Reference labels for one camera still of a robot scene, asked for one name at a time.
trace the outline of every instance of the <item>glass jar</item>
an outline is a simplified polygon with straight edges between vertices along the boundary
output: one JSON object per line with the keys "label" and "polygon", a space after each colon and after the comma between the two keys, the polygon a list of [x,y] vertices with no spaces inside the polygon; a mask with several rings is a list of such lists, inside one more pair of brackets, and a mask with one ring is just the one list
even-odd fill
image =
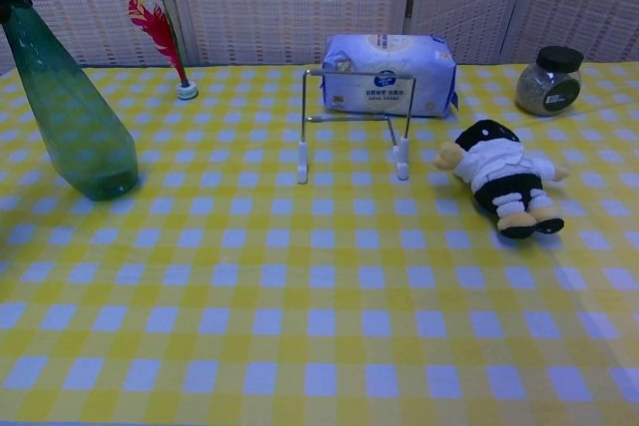
{"label": "glass jar", "polygon": [[568,47],[542,48],[517,82],[519,108],[544,117],[562,112],[581,91],[581,62],[583,55]]}

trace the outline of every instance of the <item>white plastic foot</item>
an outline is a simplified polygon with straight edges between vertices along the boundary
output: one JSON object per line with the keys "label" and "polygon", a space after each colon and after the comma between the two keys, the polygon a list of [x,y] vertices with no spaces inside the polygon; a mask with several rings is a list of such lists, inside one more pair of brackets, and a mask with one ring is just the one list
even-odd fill
{"label": "white plastic foot", "polygon": [[306,142],[298,144],[298,183],[303,185],[309,180],[309,151]]}
{"label": "white plastic foot", "polygon": [[176,92],[178,92],[180,100],[191,100],[198,96],[198,86],[195,82],[189,81],[189,87],[183,87],[182,84],[178,84]]}
{"label": "white plastic foot", "polygon": [[408,139],[399,139],[399,145],[393,147],[395,153],[395,170],[397,178],[408,180]]}

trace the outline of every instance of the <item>jar lid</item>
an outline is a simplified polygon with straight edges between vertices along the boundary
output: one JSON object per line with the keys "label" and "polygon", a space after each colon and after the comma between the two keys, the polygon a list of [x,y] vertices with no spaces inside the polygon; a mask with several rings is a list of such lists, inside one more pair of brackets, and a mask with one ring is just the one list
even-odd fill
{"label": "jar lid", "polygon": [[579,70],[583,54],[568,47],[544,47],[537,54],[537,65],[549,72],[569,74]]}

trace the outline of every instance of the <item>metal stand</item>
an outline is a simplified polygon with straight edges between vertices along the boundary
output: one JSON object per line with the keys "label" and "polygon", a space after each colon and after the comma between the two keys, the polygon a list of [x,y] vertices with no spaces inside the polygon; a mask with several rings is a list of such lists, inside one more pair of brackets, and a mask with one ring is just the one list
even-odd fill
{"label": "metal stand", "polygon": [[361,114],[361,115],[318,115],[307,117],[307,77],[323,77],[324,75],[364,75],[368,77],[378,77],[378,72],[337,72],[326,71],[322,69],[308,69],[304,72],[302,80],[302,132],[300,135],[300,143],[298,145],[298,183],[305,184],[309,180],[309,149],[307,146],[307,122],[312,124],[320,124],[324,122],[386,122],[390,138],[392,139],[392,152],[395,163],[395,171],[397,178],[404,181],[408,180],[408,129],[410,128],[410,116],[412,114],[412,100],[415,95],[415,78],[412,75],[387,74],[385,77],[391,77],[397,80],[410,80],[410,104],[408,105],[408,114],[406,116],[406,127],[403,137],[399,139],[399,143],[395,137],[392,121],[388,115],[379,114]]}

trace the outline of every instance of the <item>stuffed doll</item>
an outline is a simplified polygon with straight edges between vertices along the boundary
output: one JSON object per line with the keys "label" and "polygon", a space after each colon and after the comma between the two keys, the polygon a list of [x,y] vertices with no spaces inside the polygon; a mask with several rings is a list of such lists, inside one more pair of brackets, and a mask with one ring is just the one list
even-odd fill
{"label": "stuffed doll", "polygon": [[497,229],[504,236],[526,238],[563,228],[541,181],[565,179],[568,167],[526,157],[517,136],[503,125],[480,120],[454,143],[445,142],[434,163],[470,183],[477,203],[499,217]]}

